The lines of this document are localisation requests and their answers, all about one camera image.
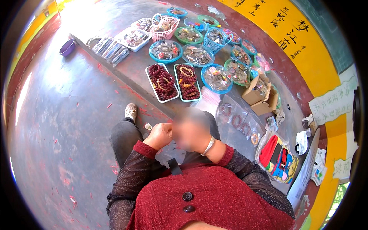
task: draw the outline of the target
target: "dark button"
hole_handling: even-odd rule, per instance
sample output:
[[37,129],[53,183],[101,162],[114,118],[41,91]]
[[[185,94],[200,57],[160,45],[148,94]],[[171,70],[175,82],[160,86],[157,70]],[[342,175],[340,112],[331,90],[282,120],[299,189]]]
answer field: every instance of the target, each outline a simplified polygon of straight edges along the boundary
[[191,192],[183,193],[183,200],[190,201],[191,199],[193,199],[193,194]]
[[188,205],[183,208],[184,212],[193,212],[195,210],[195,207],[193,205]]

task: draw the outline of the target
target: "purple plastic basin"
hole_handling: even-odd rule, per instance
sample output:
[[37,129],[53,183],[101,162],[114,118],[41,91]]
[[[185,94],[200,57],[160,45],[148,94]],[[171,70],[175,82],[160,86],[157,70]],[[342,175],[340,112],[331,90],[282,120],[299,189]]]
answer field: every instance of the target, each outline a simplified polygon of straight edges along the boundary
[[63,55],[64,57],[71,54],[71,52],[74,50],[75,44],[74,44],[74,38],[69,39],[60,49],[59,53]]

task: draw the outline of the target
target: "pink plastic basket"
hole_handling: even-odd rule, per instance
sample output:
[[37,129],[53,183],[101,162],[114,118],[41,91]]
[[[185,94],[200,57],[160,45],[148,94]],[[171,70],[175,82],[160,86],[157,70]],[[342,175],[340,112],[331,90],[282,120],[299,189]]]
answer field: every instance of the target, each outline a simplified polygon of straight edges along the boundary
[[163,32],[152,32],[153,31],[153,27],[156,26],[154,24],[151,25],[151,27],[149,28],[151,30],[151,34],[152,34],[152,40],[153,42],[156,42],[156,41],[160,41],[160,40],[166,40],[166,39],[170,39],[173,35],[174,35],[174,32],[176,30],[176,28],[178,27],[179,25],[179,21],[180,19],[178,18],[174,18],[174,17],[167,17],[167,18],[162,18],[161,14],[155,14],[152,18],[152,21],[153,19],[159,15],[161,20],[160,20],[160,23],[163,23],[163,22],[174,22],[173,26],[170,28],[170,30],[168,31],[163,31]]

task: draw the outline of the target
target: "dark trousers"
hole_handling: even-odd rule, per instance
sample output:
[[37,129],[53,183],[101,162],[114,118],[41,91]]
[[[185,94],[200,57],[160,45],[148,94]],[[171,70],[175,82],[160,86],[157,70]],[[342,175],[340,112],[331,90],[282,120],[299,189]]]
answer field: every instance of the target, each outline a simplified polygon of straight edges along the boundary
[[[216,120],[212,114],[204,111],[209,119],[210,134],[217,140],[220,140],[219,129]],[[125,160],[133,150],[133,146],[137,141],[143,141],[143,136],[138,126],[135,125],[133,119],[127,117],[122,122],[113,127],[111,131],[110,142],[115,152],[115,158],[120,168],[123,167]],[[197,152],[187,152],[184,158],[184,164],[187,163],[212,163],[206,156],[202,156]],[[167,168],[156,161],[152,165],[152,177],[158,177]]]

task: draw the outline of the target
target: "shoe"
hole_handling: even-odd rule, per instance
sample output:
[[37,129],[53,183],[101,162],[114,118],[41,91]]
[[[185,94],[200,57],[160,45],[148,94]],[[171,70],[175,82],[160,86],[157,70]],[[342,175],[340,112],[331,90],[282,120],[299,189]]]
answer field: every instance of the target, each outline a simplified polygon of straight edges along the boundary
[[130,117],[135,123],[137,117],[137,106],[134,103],[129,103],[125,108],[125,117]]

